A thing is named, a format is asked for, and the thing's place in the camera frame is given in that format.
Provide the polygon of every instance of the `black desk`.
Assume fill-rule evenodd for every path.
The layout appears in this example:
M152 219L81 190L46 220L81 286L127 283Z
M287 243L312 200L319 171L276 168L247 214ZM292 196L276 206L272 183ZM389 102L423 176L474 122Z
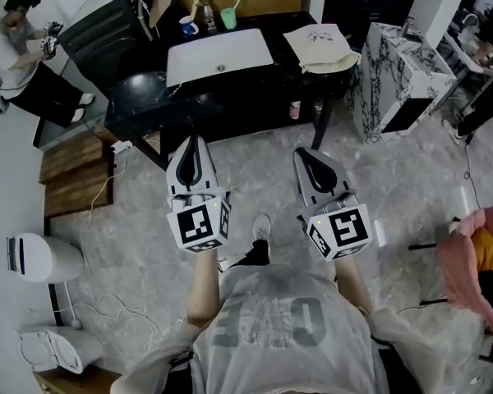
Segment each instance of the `black desk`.
M316 133L312 148L318 149L334 101L342 98L348 87L350 72L302 74L283 33L314 23L308 13L253 16L239 19L237 23L238 30L261 30L274 59L273 65L223 73L167 88L166 48L151 56L151 62L150 51L145 55L145 52L134 54L127 60L134 71L113 89L106 128L120 140L130 140L163 169L168 166L168 154L194 133L202 135L209 143L313 122ZM323 108L318 115L315 102L320 99ZM300 100L300 117L295 121L288 110L292 101ZM161 131L160 154L142 138L156 131Z

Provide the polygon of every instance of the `white t-shirt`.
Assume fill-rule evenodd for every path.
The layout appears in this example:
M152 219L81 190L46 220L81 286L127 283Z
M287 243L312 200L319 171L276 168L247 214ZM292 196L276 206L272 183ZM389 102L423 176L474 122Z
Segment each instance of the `white t-shirt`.
M11 69L20 56L30 53L27 39L34 31L35 28L27 19L15 28L0 25L0 95L5 99L21 94L39 65L36 62L21 69Z
M370 324L326 277L280 264L237 266L224 274L220 290L223 308L204 331L186 323L169 329L111 393L161 394L170 360L187 351L194 352L195 394L389 392ZM436 392L439 356L398 316L386 309L373 315L375 334L398 343L405 363L412 357L422 363L422 392Z

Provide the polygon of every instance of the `person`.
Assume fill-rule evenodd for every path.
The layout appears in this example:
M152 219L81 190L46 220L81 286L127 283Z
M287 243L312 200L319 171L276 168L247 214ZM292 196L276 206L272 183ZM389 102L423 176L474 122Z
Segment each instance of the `person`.
M270 228L268 216L255 220L252 250L221 285L216 251L196 255L186 322L112 394L437 392L440 356L398 315L374 312L353 257L336 260L337 289L271 264Z
M493 57L484 61L488 54L493 53L493 17L484 22L480 28L478 38L481 40L481 46L473 57L473 61L479 62L483 66L493 65ZM456 144L463 142L468 135L486 123L493 117L493 82L486 88L475 104L474 111L467 115L459 124L452 124L444 119L442 124L451 134Z
M94 100L44 65L47 46L30 53L27 41L43 39L26 15L34 0L7 0L0 22L0 95L38 117L66 127L79 121Z

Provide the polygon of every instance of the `black trousers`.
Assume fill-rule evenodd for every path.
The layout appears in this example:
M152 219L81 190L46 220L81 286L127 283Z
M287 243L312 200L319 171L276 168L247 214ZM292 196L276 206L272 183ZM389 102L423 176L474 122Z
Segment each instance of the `black trousers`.
M82 92L41 62L30 83L9 102L37 117L67 127L81 98Z
M475 111L458 124L458 135L469 135L493 118L493 83L478 97Z
M237 261L233 266L265 266L270 264L269 243L265 240L257 240L252 244L252 249L245 258Z

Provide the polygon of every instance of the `white cube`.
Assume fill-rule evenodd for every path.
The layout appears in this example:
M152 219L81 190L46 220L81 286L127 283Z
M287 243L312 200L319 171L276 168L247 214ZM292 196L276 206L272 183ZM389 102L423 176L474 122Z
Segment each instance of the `white cube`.
M186 206L167 218L181 250L198 254L228 242L230 206L221 197Z
M359 204L313 216L309 220L306 234L326 260L355 254L372 241L367 206Z

